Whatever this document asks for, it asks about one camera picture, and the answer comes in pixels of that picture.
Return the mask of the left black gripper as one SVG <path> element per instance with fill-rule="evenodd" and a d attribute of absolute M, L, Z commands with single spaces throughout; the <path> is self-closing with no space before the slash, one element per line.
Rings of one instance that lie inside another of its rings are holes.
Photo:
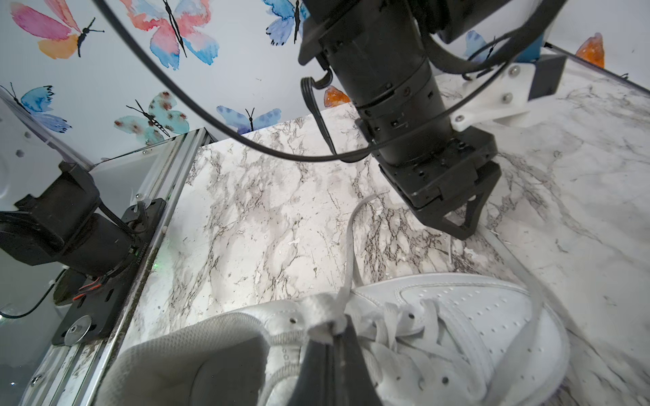
<path fill-rule="evenodd" d="M 502 171 L 494 135 L 476 127 L 455 132 L 440 153 L 401 167 L 378 157 L 380 170 L 423 225 L 466 240 Z"/>

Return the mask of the white sneaker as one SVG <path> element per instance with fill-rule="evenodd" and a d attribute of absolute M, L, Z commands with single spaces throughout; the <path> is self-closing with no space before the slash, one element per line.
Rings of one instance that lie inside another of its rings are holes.
<path fill-rule="evenodd" d="M 381 405 L 539 405 L 570 362 L 565 326 L 505 247 L 518 279 L 423 273 L 363 284 L 346 234 L 341 288 L 227 311 L 121 353 L 98 405 L 289 405 L 308 343 L 350 316 Z"/>

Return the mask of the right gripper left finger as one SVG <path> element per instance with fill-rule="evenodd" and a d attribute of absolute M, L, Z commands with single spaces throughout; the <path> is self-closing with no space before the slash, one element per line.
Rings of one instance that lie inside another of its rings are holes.
<path fill-rule="evenodd" d="M 311 340 L 290 406 L 335 405 L 334 346 Z"/>

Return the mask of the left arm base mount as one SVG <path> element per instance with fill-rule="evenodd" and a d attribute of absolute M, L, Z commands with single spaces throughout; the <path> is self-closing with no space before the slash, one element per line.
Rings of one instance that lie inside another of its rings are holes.
<path fill-rule="evenodd" d="M 113 331 L 167 203 L 140 201 L 118 217 L 85 169 L 59 168 L 40 196 L 1 211 L 1 248 L 27 265 L 58 262 L 73 273 L 70 308 L 52 337 L 54 346 L 73 346 Z"/>

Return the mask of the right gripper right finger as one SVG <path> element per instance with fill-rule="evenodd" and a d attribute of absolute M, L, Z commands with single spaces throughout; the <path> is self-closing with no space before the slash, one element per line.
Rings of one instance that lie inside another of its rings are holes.
<path fill-rule="evenodd" d="M 351 317 L 346 321 L 345 331 L 333 340 L 332 404 L 381 405 Z"/>

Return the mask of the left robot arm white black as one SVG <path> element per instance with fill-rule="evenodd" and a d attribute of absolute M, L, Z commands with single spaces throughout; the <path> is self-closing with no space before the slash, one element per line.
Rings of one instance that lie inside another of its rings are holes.
<path fill-rule="evenodd" d="M 308 1 L 299 61 L 336 74 L 382 174 L 425 226 L 466 240 L 500 176 L 493 135 L 452 128 L 405 1 Z"/>

